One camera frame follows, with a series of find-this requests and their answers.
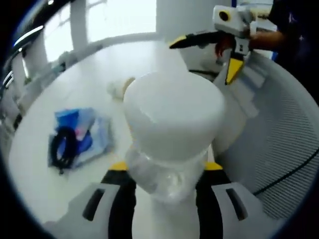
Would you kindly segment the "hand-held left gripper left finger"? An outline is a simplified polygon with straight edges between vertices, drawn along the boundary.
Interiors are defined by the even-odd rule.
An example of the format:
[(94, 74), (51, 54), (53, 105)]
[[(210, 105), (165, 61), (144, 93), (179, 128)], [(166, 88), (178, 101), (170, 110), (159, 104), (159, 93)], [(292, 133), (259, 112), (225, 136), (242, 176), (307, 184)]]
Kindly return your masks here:
[(116, 163), (101, 183), (92, 183), (68, 204), (59, 220), (44, 228), (55, 239), (131, 239), (136, 182), (126, 164)]

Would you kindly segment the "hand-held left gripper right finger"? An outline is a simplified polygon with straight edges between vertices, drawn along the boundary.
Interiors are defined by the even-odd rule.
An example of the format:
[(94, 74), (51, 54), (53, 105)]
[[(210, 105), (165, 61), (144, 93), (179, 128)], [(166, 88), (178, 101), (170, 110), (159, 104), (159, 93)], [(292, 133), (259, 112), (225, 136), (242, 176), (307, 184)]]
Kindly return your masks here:
[(196, 185), (196, 206), (201, 239), (267, 239), (271, 219), (261, 201), (239, 183), (232, 183), (223, 168), (206, 162)]

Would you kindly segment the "person's right hand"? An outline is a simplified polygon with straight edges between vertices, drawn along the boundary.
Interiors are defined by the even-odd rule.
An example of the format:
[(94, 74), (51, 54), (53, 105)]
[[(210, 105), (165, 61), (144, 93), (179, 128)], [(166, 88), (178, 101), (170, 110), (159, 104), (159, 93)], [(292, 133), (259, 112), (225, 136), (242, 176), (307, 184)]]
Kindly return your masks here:
[(215, 45), (215, 54), (217, 57), (222, 57), (223, 52), (232, 48), (233, 40), (231, 36), (223, 36)]

